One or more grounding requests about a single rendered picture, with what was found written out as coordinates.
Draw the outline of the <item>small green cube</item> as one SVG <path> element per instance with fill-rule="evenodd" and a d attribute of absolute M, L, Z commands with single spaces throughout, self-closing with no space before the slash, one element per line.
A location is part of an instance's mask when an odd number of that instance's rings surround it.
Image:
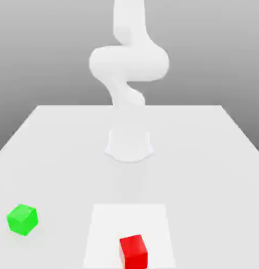
<path fill-rule="evenodd" d="M 7 222 L 12 232 L 27 236 L 38 224 L 37 210 L 34 207 L 19 204 L 7 215 Z"/>

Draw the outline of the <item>small red cube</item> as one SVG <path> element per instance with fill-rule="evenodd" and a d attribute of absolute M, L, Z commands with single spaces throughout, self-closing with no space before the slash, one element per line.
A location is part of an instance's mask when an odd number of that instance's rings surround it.
<path fill-rule="evenodd" d="M 141 234 L 119 239 L 122 269 L 147 269 L 148 250 Z"/>

